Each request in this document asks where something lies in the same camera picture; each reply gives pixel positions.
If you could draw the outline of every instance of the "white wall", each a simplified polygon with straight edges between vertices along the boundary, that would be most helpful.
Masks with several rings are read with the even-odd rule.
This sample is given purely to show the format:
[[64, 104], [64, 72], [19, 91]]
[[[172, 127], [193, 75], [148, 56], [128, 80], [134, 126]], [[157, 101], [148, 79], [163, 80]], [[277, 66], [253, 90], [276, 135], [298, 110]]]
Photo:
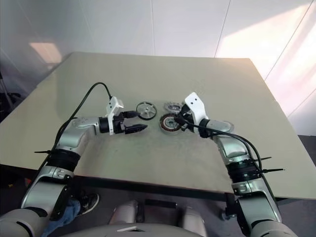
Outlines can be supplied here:
[[312, 0], [0, 0], [1, 71], [27, 95], [73, 51], [250, 58], [298, 134], [316, 135]]

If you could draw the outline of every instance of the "table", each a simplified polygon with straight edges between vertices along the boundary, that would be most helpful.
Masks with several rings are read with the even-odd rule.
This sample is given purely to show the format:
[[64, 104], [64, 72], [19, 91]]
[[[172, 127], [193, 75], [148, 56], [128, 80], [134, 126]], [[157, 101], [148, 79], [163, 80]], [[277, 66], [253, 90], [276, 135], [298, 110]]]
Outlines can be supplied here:
[[[183, 132], [167, 136], [159, 118], [165, 102], [181, 103], [192, 91], [207, 114], [235, 125], [250, 140], [264, 168], [285, 171], [266, 174], [276, 197], [316, 199], [316, 168], [277, 101], [249, 59], [157, 57], [75, 52], [53, 71], [0, 126], [0, 162], [37, 169], [60, 125], [95, 82], [106, 83], [125, 110], [142, 101], [155, 104], [157, 116], [126, 123], [144, 123], [144, 131], [90, 142], [75, 174], [92, 182], [112, 180], [202, 193], [232, 193], [231, 181], [209, 139]], [[108, 97], [96, 87], [77, 116], [104, 116]]]

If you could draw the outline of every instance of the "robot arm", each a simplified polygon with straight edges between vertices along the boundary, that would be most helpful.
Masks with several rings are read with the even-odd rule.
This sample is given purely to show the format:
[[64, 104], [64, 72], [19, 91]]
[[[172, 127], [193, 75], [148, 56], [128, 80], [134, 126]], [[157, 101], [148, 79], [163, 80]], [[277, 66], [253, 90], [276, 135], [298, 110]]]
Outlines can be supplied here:
[[225, 135], [233, 132], [234, 126], [231, 123], [210, 120], [203, 102], [194, 92], [185, 99], [176, 121], [182, 125], [182, 130], [189, 129], [202, 138], [213, 139], [217, 144], [232, 180], [232, 189], [238, 197], [234, 210], [244, 235], [297, 237], [282, 224], [273, 194], [261, 168], [251, 158], [250, 150], [236, 136]]
[[125, 126], [124, 119], [139, 114], [122, 110], [122, 101], [113, 96], [107, 105], [107, 117], [76, 118], [69, 123], [25, 194], [21, 209], [0, 217], [0, 236], [40, 237], [49, 221], [63, 216], [71, 195], [74, 169], [90, 139], [100, 133], [129, 134], [147, 127], [144, 124]]

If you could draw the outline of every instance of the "person's leg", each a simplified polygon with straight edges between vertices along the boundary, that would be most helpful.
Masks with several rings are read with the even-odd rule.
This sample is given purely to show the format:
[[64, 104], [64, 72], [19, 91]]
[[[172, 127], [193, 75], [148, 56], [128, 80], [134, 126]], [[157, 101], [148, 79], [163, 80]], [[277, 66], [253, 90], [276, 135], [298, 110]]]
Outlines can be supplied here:
[[41, 237], [47, 237], [58, 227], [71, 223], [77, 216], [92, 211], [99, 203], [99, 200], [100, 197], [98, 194], [86, 195], [85, 193], [79, 197], [79, 200], [69, 199], [64, 215], [58, 221], [49, 222]]

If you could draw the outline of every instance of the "blue jeans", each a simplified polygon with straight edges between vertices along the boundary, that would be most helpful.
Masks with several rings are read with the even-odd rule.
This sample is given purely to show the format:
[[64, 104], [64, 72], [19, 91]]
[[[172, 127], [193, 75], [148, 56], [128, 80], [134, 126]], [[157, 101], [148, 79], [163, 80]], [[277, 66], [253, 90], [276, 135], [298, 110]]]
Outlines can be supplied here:
[[67, 203], [67, 207], [62, 218], [60, 218], [58, 221], [50, 221], [41, 237], [47, 237], [58, 227], [62, 227], [64, 225], [71, 223], [78, 215], [79, 211], [80, 202], [75, 199], [70, 199]]

